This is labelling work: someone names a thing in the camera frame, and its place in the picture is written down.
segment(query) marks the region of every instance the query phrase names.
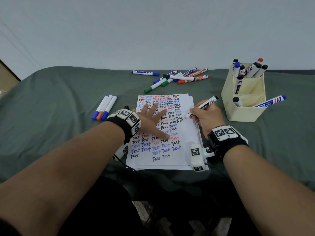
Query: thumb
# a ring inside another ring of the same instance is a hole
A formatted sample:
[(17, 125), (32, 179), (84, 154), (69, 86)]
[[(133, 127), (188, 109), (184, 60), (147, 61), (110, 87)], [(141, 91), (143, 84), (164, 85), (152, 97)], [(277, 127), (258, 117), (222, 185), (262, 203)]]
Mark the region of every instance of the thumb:
[(199, 118), (203, 118), (203, 116), (207, 113), (206, 110), (200, 109), (198, 107), (191, 108), (189, 111)]
[(156, 137), (158, 138), (161, 138), (163, 140), (167, 140), (170, 138), (170, 135), (162, 132), (161, 130), (157, 129), (157, 128), (154, 128), (153, 132), (152, 132), (153, 135), (155, 135)]

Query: marker holder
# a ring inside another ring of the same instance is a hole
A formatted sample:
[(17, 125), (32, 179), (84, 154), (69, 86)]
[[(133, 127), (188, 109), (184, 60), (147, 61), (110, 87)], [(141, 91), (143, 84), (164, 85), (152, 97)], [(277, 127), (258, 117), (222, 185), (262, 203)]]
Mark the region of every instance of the marker holder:
[[(245, 69), (251, 63), (242, 63)], [(233, 76), (233, 66), (231, 65), (227, 74), (224, 87), (221, 92), (226, 116), (229, 121), (255, 122), (266, 108), (255, 108), (253, 106), (266, 101), (264, 75), (260, 77), (244, 77), (238, 94), (235, 94), (234, 87), (237, 76)], [(236, 107), (232, 101), (234, 97), (239, 97), (243, 107)]]

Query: paper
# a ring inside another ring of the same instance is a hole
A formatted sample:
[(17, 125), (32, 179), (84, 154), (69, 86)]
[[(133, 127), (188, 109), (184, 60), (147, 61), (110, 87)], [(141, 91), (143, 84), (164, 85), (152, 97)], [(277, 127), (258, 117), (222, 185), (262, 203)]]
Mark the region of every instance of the paper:
[(170, 135), (170, 139), (159, 139), (152, 134), (136, 133), (131, 139), (126, 164), (140, 169), (192, 170), (189, 147), (200, 143), (198, 124), (192, 119), (185, 119), (193, 100), (188, 94), (138, 96), (136, 111), (139, 113), (144, 104), (152, 107), (158, 103), (154, 114), (167, 109), (157, 128)]

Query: white wall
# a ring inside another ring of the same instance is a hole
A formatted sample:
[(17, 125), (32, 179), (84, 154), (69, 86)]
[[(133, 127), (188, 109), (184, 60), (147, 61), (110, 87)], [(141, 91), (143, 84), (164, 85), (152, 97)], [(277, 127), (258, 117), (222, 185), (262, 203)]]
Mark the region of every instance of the white wall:
[(41, 68), (315, 69), (315, 0), (1, 0), (0, 59)]

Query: wrist band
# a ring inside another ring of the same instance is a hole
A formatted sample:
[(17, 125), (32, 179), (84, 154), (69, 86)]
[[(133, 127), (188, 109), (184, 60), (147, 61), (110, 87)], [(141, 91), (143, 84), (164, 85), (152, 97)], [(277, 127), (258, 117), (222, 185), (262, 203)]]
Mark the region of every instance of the wrist band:
[(226, 152), (231, 148), (237, 145), (248, 146), (247, 139), (231, 126), (220, 126), (212, 129), (211, 133), (208, 134), (208, 139), (210, 148), (222, 162)]
[(109, 115), (106, 121), (113, 122), (120, 126), (125, 133), (124, 144), (130, 142), (130, 139), (141, 127), (141, 120), (135, 112), (128, 109), (121, 109)]

